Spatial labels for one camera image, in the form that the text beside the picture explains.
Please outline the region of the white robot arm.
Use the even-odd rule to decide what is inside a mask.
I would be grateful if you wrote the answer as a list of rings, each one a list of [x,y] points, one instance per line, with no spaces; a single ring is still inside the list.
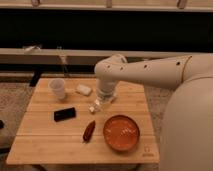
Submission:
[[[213,171],[213,54],[129,63],[120,54],[98,62],[97,96],[120,81],[172,89],[163,117],[159,171]]]

